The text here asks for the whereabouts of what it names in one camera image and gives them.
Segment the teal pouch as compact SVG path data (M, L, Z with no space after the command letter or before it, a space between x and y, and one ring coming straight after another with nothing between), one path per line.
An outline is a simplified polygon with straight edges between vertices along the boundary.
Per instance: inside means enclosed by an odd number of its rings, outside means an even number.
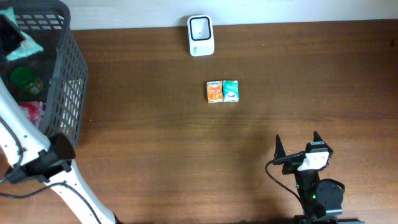
M19 25L17 24L16 15L14 14L14 10L12 7L1 10L1 15L7 16L20 29ZM21 32L22 35L25 37L25 41L21 43L21 46L17 50L5 56L8 61L15 61L21 58L30 57L36 53L44 51L43 47L39 45L31 36L27 35L22 30Z

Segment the green lid glass jar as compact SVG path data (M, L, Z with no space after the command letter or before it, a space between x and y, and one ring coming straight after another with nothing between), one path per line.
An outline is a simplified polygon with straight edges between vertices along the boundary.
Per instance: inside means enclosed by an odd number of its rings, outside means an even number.
M31 95L37 95L44 89L43 81L29 67L15 68L10 79L15 86Z

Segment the red purple snack package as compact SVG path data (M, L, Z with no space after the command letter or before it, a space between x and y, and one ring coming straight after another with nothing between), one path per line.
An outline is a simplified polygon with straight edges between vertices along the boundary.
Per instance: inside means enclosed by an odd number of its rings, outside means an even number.
M46 104L41 101L19 102L21 110L27 116L28 120L39 128L45 116Z

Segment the teal tissue pack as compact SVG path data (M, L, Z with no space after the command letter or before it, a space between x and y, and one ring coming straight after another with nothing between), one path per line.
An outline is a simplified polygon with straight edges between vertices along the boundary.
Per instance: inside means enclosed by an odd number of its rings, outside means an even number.
M223 101L224 102L239 101L239 84L237 80L223 81Z

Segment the orange tissue pack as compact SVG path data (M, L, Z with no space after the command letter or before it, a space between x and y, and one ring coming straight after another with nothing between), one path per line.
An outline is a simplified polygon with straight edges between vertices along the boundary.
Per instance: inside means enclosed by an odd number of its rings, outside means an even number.
M206 83L207 100L209 103L223 101L223 81L210 81Z

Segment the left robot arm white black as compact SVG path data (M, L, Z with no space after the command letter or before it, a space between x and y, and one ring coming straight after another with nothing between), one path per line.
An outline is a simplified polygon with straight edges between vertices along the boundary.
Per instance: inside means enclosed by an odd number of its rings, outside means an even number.
M82 223L117 223L76 163L88 68L69 15L9 6L1 20L25 38L1 56L1 149L9 163L4 180L38 180Z

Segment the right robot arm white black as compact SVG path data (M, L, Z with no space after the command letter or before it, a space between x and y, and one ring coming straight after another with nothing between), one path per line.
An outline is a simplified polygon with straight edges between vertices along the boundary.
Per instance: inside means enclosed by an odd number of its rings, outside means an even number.
M358 219L338 218L343 213L345 185L337 180L321 179L319 176L319 172L329 165L332 155L333 149L317 132L313 133L313 141L307 143L304 151L291 155L285 153L280 136L275 137L274 158L266 164L265 170L271 164L281 165L284 175L294 175L296 192L267 173L276 184L299 201L303 215L294 216L294 223L362 223Z

